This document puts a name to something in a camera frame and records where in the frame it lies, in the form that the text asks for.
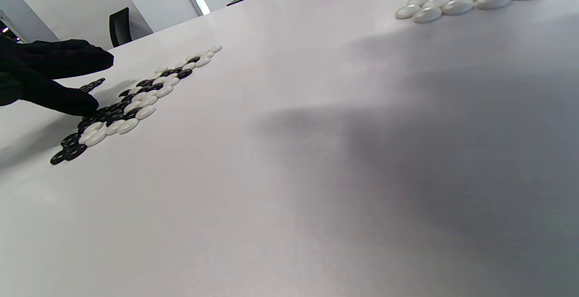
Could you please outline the person's left hand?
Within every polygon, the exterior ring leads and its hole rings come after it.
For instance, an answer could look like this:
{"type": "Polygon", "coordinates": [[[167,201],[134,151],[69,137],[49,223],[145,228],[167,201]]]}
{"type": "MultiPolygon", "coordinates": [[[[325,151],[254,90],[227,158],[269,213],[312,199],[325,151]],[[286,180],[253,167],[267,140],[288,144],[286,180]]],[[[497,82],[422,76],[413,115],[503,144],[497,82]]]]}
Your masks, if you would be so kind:
{"type": "Polygon", "coordinates": [[[57,80],[100,72],[113,64],[110,52],[87,40],[17,43],[2,36],[0,104],[4,107],[23,100],[64,114],[92,116],[99,108],[98,101],[57,80]]]}

